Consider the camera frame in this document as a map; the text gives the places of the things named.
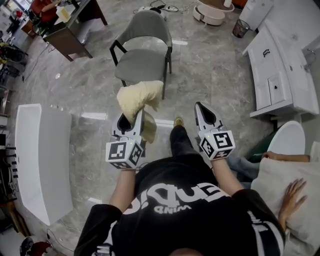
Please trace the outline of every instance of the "white cube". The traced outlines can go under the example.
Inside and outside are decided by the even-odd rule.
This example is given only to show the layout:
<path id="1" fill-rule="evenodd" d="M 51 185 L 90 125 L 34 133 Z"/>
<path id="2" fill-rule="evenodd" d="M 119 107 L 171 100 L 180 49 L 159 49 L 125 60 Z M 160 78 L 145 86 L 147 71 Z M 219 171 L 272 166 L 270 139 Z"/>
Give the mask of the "white cube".
<path id="1" fill-rule="evenodd" d="M 228 157 L 236 144 L 232 132 L 227 130 L 205 133 L 200 147 L 209 160 L 218 160 Z"/>
<path id="2" fill-rule="evenodd" d="M 135 169 L 142 152 L 135 139 L 108 142 L 105 145 L 105 161 L 117 169 Z"/>

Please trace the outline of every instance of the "chair seat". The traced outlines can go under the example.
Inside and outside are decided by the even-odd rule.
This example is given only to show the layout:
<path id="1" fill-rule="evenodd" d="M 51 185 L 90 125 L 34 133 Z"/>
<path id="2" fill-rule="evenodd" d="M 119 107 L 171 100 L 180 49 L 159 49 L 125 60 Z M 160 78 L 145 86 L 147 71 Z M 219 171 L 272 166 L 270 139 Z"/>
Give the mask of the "chair seat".
<path id="1" fill-rule="evenodd" d="M 133 49 L 121 57 L 114 76 L 124 81 L 139 83 L 162 80 L 164 70 L 165 54 L 150 49 Z"/>

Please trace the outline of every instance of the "chair backrest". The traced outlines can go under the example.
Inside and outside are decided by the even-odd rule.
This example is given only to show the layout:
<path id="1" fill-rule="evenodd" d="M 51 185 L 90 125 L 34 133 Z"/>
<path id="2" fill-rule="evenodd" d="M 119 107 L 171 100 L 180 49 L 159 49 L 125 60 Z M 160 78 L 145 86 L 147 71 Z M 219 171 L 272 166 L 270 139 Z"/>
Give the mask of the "chair backrest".
<path id="1" fill-rule="evenodd" d="M 125 31 L 116 40 L 123 45 L 125 42 L 138 37 L 155 37 L 172 47 L 172 38 L 165 19 L 154 10 L 137 12 Z"/>

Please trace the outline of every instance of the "tile floor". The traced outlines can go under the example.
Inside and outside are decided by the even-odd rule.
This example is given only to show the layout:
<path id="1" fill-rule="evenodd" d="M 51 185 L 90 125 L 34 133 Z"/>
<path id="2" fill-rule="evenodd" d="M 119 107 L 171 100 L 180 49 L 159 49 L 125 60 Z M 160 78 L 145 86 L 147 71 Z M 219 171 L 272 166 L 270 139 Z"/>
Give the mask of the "tile floor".
<path id="1" fill-rule="evenodd" d="M 72 114 L 69 172 L 73 211 L 47 227 L 26 210 L 20 200 L 16 201 L 30 231 L 42 239 L 46 239 L 49 228 L 63 246 L 73 250 L 90 211 L 88 199 L 107 203 L 115 188 L 119 172 L 105 163 L 105 143 L 109 141 L 111 124 L 120 112 L 116 95 L 122 84 L 114 77 L 115 65 L 109 47 L 133 17 L 133 10 L 148 6 L 150 2 L 99 0 L 108 25 L 97 21 L 95 31 L 88 36 L 86 47 L 94 58 L 78 56 L 69 62 L 56 50 L 48 52 L 53 47 L 46 48 L 46 44 L 37 38 L 28 50 L 26 80 L 22 82 L 21 77 L 14 80 L 12 86 L 16 93 L 12 97 L 8 125 L 12 144 L 18 105 L 54 105 Z M 192 0 L 174 2 L 179 8 L 190 3 Z M 173 72 L 167 76 L 166 96 L 158 112 L 149 107 L 146 110 L 155 119 L 172 121 L 176 116 L 182 116 L 196 146 L 194 104 L 197 101 L 208 103 L 232 130 L 237 153 L 243 155 L 272 131 L 270 122 L 249 117 L 255 108 L 254 85 L 249 60 L 242 57 L 242 51 L 255 33 L 248 32 L 242 39 L 232 35 L 239 11 L 229 13 L 221 26 L 205 26 L 193 18 L 193 6 L 194 3 L 184 13 L 168 13 L 167 25 L 173 39 Z M 162 41 L 148 37 L 133 39 L 125 44 L 125 48 L 166 51 Z M 142 158 L 141 163 L 170 156 L 170 131 L 168 127 L 157 128 L 154 143 L 147 145 L 146 158 Z M 72 255 L 54 239 L 51 241 L 58 250 Z"/>

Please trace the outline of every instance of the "yellow shoe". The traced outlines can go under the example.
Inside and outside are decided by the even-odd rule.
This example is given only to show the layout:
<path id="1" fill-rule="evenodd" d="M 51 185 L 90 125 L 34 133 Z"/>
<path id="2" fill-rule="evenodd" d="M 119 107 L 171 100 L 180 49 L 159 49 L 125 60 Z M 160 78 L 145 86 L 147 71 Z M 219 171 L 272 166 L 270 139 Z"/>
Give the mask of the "yellow shoe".
<path id="1" fill-rule="evenodd" d="M 185 123 L 184 121 L 182 120 L 182 117 L 178 116 L 174 119 L 174 123 L 173 123 L 173 127 L 176 127 L 176 126 L 182 126 L 182 127 L 185 127 Z"/>

